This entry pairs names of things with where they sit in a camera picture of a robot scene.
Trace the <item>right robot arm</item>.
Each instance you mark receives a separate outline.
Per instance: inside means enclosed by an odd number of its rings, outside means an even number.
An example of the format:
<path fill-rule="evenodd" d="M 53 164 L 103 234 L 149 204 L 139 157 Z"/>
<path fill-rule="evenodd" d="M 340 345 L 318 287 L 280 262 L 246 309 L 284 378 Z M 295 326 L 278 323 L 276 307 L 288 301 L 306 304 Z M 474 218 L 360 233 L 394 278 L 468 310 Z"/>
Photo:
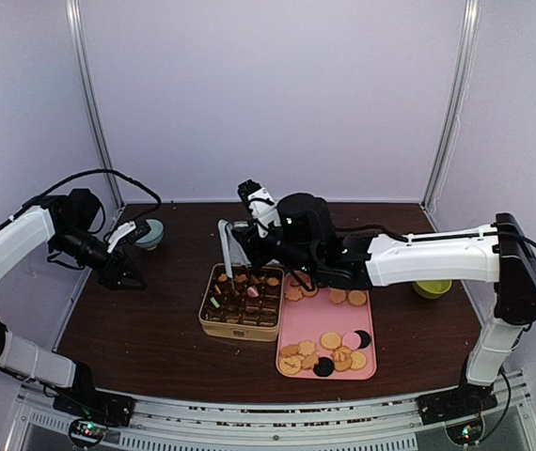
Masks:
<path fill-rule="evenodd" d="M 277 262 L 293 275 L 307 274 L 312 288 L 435 280 L 494 284 L 495 305 L 465 360 L 459 386 L 449 394 L 455 413 L 471 413 L 491 393 L 519 335 L 536 320 L 536 256 L 509 213 L 476 228 L 403 235 L 382 225 L 336 227 L 327 202 L 312 194 L 274 200 L 249 180 L 240 185 L 239 196 L 249 220 L 218 226 L 227 266 Z"/>

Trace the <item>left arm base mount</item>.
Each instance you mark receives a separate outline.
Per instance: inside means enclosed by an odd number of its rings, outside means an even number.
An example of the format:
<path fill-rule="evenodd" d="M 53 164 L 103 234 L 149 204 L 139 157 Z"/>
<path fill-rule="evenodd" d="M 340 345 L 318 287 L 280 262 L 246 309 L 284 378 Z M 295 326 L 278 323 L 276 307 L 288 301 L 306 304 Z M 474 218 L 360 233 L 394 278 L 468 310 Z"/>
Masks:
<path fill-rule="evenodd" d="M 53 401 L 53 408 L 57 411 L 113 428 L 128 427 L 134 407 L 132 397 L 107 392 L 98 392 L 92 399 L 85 400 L 76 394 L 59 391 Z"/>

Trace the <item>metal tongs white handle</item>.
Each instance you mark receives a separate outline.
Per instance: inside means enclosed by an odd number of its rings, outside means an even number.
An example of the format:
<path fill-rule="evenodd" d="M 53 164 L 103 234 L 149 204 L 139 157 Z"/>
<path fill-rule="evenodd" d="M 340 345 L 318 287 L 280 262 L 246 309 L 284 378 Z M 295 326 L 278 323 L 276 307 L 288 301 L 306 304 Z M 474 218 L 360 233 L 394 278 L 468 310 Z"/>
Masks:
<path fill-rule="evenodd" d="M 232 288 L 235 288 L 234 284 L 234 267 L 237 265 L 232 265 L 229 260 L 229 248 L 227 243 L 227 232 L 226 225 L 229 223 L 227 220 L 221 219 L 218 221 L 217 228 L 218 234 L 221 242 L 222 256 L 225 265 L 226 275 L 230 282 Z"/>

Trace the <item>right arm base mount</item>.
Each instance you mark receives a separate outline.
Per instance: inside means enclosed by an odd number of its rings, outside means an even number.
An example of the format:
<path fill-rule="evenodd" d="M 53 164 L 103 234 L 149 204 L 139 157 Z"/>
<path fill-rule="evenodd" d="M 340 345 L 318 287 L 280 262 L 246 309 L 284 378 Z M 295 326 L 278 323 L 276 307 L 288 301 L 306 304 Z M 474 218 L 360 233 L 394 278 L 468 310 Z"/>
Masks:
<path fill-rule="evenodd" d="M 495 408 L 497 398 L 492 395 L 461 393 L 449 390 L 417 398 L 418 412 L 424 426 L 448 422 Z"/>

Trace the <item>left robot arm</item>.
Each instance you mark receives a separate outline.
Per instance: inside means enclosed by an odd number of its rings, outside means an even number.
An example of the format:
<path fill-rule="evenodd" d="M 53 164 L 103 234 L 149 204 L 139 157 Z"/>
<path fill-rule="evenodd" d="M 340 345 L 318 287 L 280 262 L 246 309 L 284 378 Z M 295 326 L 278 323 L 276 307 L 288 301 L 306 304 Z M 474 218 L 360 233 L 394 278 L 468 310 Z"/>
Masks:
<path fill-rule="evenodd" d="M 123 246 L 149 232 L 150 226 L 136 215 L 99 238 L 92 226 L 101 209 L 90 190 L 74 189 L 66 195 L 39 195 L 0 225 L 0 371 L 51 386 L 83 417 L 102 409 L 90 367 L 35 343 L 26 331 L 49 319 L 43 302 L 58 300 L 66 285 L 50 277 L 38 283 L 25 269 L 28 261 L 52 265 L 71 257 L 68 269 L 92 270 L 105 288 L 146 288 Z"/>

